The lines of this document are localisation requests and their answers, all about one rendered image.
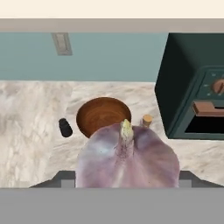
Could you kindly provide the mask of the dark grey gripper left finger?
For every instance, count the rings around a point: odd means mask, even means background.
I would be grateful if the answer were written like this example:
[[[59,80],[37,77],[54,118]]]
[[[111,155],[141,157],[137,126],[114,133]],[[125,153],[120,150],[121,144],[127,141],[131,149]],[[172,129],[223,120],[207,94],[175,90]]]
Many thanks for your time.
[[[55,176],[35,187],[43,188],[75,188],[75,171],[58,171]]]

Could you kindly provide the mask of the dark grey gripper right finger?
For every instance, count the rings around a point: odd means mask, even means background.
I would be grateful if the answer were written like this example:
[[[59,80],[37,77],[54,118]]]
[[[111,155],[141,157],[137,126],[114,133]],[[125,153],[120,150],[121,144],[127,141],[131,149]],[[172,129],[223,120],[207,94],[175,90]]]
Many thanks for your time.
[[[179,174],[179,186],[184,188],[222,188],[222,185],[218,185],[207,180],[198,178],[190,171],[181,171]]]

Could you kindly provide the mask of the purple white garlic bulb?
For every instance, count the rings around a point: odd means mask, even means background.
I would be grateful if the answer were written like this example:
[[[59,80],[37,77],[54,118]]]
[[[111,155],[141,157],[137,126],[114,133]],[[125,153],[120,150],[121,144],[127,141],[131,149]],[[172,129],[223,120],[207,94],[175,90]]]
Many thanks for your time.
[[[97,130],[78,156],[76,185],[167,188],[179,185],[174,150],[151,129],[127,120]]]

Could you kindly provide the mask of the black shaker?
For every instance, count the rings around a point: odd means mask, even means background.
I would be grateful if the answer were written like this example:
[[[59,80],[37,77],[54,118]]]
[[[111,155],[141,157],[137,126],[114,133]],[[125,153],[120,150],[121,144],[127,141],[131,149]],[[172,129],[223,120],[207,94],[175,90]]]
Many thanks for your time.
[[[59,130],[63,137],[70,137],[73,130],[66,118],[59,119]]]

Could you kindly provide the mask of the brown wooden mixing bowl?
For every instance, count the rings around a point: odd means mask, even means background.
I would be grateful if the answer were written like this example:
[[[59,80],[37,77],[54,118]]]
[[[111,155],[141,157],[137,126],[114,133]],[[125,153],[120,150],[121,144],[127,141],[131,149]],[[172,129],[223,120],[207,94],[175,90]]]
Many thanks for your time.
[[[130,109],[124,102],[112,97],[98,97],[79,108],[76,124],[80,132],[90,138],[98,129],[124,119],[131,121]]]

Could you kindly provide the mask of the clear bottle with cork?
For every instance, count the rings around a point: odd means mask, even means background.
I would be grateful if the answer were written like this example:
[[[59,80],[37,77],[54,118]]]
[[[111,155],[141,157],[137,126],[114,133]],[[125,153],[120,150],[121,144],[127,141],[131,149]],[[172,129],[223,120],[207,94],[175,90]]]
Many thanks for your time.
[[[149,128],[151,126],[153,117],[151,115],[143,115],[140,121],[140,125],[145,128]]]

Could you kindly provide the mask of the dark green toaster oven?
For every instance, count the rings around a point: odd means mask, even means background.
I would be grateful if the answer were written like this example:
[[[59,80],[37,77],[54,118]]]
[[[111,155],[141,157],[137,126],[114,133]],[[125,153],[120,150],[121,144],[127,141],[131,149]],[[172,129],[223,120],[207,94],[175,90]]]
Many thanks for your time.
[[[155,94],[164,132],[170,139],[224,141],[224,117],[200,117],[194,102],[224,109],[224,93],[212,90],[224,79],[224,33],[170,33]]]

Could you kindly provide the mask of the copper toaster oven knob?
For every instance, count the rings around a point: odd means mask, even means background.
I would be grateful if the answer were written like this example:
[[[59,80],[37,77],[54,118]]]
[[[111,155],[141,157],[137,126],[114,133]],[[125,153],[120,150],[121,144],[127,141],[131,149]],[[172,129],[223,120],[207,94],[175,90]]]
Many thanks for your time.
[[[212,85],[212,90],[217,95],[223,94],[224,93],[224,79],[216,80]]]

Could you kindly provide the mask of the grey wall outlet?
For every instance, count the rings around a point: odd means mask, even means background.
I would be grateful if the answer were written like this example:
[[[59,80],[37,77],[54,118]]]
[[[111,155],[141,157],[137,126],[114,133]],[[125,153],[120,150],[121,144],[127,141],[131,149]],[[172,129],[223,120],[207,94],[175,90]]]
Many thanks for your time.
[[[52,34],[52,39],[58,55],[71,56],[73,54],[69,35],[66,32],[55,32]]]

